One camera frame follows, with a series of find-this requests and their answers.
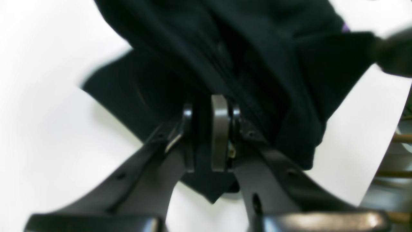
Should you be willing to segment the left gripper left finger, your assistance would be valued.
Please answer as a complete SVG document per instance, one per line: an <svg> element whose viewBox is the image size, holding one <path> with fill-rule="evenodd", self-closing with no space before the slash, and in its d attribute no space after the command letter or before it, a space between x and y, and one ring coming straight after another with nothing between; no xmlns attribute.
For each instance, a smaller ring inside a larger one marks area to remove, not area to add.
<svg viewBox="0 0 412 232"><path fill-rule="evenodd" d="M79 200L33 214L25 232L167 232L171 194L194 171L192 106L179 121L160 125L134 155Z"/></svg>

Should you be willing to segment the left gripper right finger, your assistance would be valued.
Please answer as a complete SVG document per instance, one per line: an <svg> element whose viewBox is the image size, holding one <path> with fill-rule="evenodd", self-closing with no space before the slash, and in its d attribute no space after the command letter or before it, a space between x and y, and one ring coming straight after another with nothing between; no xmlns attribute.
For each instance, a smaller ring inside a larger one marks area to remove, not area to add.
<svg viewBox="0 0 412 232"><path fill-rule="evenodd" d="M277 151L223 95L211 97L211 167L232 172L245 202L250 232L389 232L382 210L341 200Z"/></svg>

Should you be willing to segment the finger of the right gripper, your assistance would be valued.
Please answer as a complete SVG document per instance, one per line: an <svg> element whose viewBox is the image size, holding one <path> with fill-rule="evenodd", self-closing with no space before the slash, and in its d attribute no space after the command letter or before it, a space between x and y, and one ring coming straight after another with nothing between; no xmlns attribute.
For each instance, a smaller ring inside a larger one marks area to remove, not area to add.
<svg viewBox="0 0 412 232"><path fill-rule="evenodd" d="M412 30L399 31L385 39L378 38L373 46L373 58L387 74L412 77Z"/></svg>

